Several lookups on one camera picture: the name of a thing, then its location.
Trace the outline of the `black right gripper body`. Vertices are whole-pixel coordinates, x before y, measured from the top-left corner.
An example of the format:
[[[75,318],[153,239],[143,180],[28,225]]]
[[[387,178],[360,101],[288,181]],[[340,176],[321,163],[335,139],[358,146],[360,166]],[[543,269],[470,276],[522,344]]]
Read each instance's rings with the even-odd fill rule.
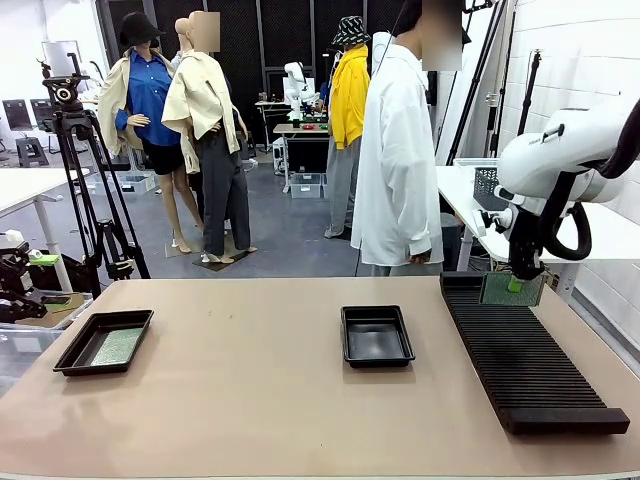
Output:
[[[517,209],[509,230],[509,264],[513,273],[542,273],[541,247],[538,238],[538,217]]]

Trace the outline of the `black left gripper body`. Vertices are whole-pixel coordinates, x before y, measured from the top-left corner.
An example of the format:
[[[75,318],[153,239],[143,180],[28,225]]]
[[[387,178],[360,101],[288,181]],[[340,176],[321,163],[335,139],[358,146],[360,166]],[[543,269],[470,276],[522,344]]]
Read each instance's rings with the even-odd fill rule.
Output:
[[[29,247],[1,249],[1,299],[24,299],[33,291],[29,274]]]

